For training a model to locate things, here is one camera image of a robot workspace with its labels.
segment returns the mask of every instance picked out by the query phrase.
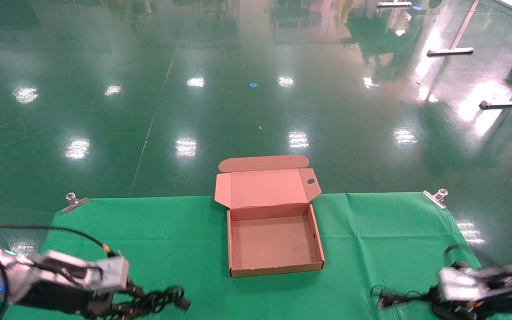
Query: cable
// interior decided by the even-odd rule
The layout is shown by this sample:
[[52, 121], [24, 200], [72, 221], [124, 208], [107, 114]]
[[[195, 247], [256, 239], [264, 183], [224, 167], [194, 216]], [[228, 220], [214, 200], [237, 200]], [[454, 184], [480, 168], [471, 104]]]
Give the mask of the cable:
[[3, 313], [5, 312], [5, 307], [7, 306], [8, 299], [9, 299], [9, 288], [8, 288], [9, 278], [7, 276], [7, 273], [5, 272], [5, 267], [1, 263], [1, 261], [0, 261], [0, 274], [1, 274], [1, 278], [3, 280], [2, 286], [3, 286], [3, 290], [4, 290], [3, 302], [0, 306], [0, 317], [1, 317], [3, 315]]
[[148, 294], [140, 294], [135, 296], [130, 302], [122, 302], [118, 304], [113, 314], [103, 315], [104, 320], [120, 319], [120, 314], [116, 310], [125, 313], [122, 319], [131, 319], [137, 316], [147, 316], [148, 314], [160, 313], [168, 304], [175, 304], [176, 307], [183, 311], [187, 311], [191, 302], [185, 299], [185, 290], [180, 286], [171, 286], [163, 291], [152, 291]]
[[79, 231], [77, 229], [71, 229], [71, 228], [65, 228], [65, 227], [52, 227], [52, 226], [47, 226], [47, 225], [16, 225], [16, 224], [0, 224], [0, 229], [67, 231], [67, 232], [75, 233], [81, 237], [85, 237], [86, 239], [96, 243], [97, 245], [99, 245], [102, 248], [102, 250], [104, 250], [104, 252], [106, 253], [106, 255], [108, 255], [108, 257], [117, 256], [116, 253], [112, 252], [112, 250], [110, 250], [110, 248], [105, 243], [102, 243], [102, 241], [99, 241], [95, 237], [93, 237], [85, 232]]

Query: green cloth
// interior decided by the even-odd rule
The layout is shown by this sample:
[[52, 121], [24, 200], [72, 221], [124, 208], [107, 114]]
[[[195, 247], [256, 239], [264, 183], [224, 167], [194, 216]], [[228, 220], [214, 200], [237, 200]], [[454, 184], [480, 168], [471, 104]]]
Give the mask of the green cloth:
[[[230, 278], [226, 208], [209, 196], [91, 199], [67, 215], [57, 213], [53, 225], [81, 229], [120, 250], [134, 282], [146, 290], [185, 288], [188, 313], [169, 306], [148, 319], [435, 319], [418, 302], [378, 310], [370, 290], [424, 292], [436, 284], [444, 249], [465, 243], [447, 210], [421, 192], [324, 194], [312, 204], [325, 268], [288, 275]], [[94, 243], [64, 232], [50, 232], [44, 249], [104, 257]], [[457, 255], [478, 265], [471, 253]], [[4, 319], [79, 317], [15, 306]]]

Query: box flap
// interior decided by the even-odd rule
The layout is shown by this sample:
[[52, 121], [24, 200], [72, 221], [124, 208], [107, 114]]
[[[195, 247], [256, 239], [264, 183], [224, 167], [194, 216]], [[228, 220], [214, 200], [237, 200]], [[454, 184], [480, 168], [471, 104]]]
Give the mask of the box flap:
[[230, 208], [231, 173], [217, 174], [215, 201]]
[[304, 156], [230, 158], [220, 163], [215, 201], [231, 209], [309, 203], [321, 193]]
[[301, 184], [303, 184], [303, 190], [305, 191], [307, 202], [311, 202], [313, 198], [321, 194], [321, 188], [319, 187], [317, 178], [315, 178], [315, 172], [313, 172], [312, 168], [301, 168], [298, 169], [298, 171], [301, 178]]
[[252, 158], [230, 158], [219, 164], [221, 172], [247, 172], [260, 170], [278, 170], [306, 168], [309, 160], [304, 156], [254, 156]]
[[231, 209], [307, 203], [305, 189], [296, 168], [232, 172], [230, 175]]

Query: green floor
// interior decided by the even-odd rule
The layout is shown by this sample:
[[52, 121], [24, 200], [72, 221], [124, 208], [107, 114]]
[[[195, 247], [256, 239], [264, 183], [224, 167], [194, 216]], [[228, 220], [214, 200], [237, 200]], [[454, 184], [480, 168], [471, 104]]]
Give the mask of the green floor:
[[220, 160], [297, 153], [325, 193], [447, 188], [512, 261], [512, 111], [477, 107], [512, 93], [512, 14], [484, 0], [475, 53], [429, 58], [471, 1], [375, 3], [0, 0], [0, 222], [50, 223], [72, 191], [211, 195]]

